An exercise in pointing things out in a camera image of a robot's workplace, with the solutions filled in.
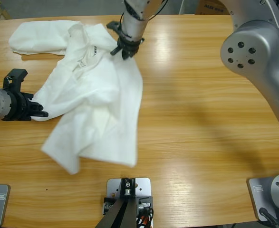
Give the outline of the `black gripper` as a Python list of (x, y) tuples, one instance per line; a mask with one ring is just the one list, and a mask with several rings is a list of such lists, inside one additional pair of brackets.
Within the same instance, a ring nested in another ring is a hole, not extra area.
[(48, 120), (48, 112), (42, 111), (43, 106), (37, 102), (33, 102), (33, 94), (24, 93), (21, 91), (13, 92), (9, 89), (4, 89), (5, 93), (10, 97), (10, 110), (5, 115), (3, 121), (45, 121)]
[(139, 50), (139, 46), (144, 42), (144, 38), (138, 41), (130, 41), (123, 34), (119, 34), (117, 47), (110, 52), (112, 56), (122, 50), (122, 59), (132, 58)]

